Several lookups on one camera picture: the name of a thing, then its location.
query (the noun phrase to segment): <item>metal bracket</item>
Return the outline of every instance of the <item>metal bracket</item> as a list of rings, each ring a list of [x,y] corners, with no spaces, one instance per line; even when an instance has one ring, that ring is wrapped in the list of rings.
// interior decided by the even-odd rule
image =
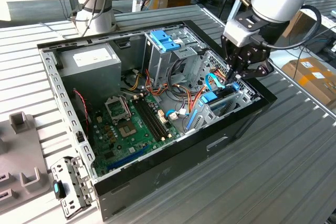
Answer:
[[[62,184],[65,195],[60,203],[66,219],[70,219],[95,200],[93,186],[89,174],[83,165],[81,158],[64,157],[51,166],[53,177],[57,185]]]

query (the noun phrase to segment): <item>yellow wire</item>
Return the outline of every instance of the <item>yellow wire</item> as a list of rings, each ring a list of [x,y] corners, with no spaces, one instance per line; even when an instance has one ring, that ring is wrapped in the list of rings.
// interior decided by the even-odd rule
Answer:
[[[218,68],[217,68],[218,72],[223,76],[223,77],[226,77],[225,74],[223,74],[223,72],[221,72]]]
[[[128,90],[134,90],[134,89],[136,89],[137,87],[138,87],[138,83],[139,83],[139,75],[137,75],[137,79],[135,80],[135,84],[134,84],[134,86],[133,87],[131,87],[131,88],[129,88]]]

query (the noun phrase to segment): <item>red wire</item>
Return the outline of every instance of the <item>red wire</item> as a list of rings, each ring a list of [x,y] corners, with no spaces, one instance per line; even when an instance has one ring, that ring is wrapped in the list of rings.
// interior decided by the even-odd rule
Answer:
[[[86,103],[85,103],[85,100],[82,97],[82,95],[77,90],[74,90],[74,92],[79,96],[79,98],[82,100],[82,103],[84,105],[85,120],[86,120],[86,134],[88,135],[89,134],[89,119],[88,119],[88,110],[87,110],[87,107],[86,107]]]

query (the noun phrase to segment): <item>green motherboard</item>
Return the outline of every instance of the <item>green motherboard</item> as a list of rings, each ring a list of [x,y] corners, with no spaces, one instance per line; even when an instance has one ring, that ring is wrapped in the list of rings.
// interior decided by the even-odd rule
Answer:
[[[105,107],[90,114],[93,125],[90,145],[96,156],[93,166],[98,176],[180,137],[174,126],[159,120],[160,116],[157,113],[160,108],[152,95],[146,95],[141,102],[140,106],[138,101],[127,100],[130,117],[117,123],[113,123]],[[109,106],[109,110],[112,116],[124,112],[120,104]],[[150,113],[147,115],[152,117],[152,120],[143,116],[144,113]],[[160,123],[155,128],[152,125],[153,116],[157,119],[156,123]],[[167,137],[158,138],[157,133],[153,132],[158,126],[165,129]]]

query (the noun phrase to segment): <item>blue pcie slot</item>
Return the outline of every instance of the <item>blue pcie slot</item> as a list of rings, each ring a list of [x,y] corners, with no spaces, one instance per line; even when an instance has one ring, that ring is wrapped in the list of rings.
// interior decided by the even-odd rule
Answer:
[[[133,159],[136,159],[144,154],[144,151],[149,147],[149,145],[145,146],[141,150],[134,152],[133,154],[124,157],[123,159],[114,162],[113,164],[110,164],[107,166],[107,170],[112,170],[115,168],[118,168],[120,166],[123,166],[124,164],[127,164],[128,162],[131,162]]]

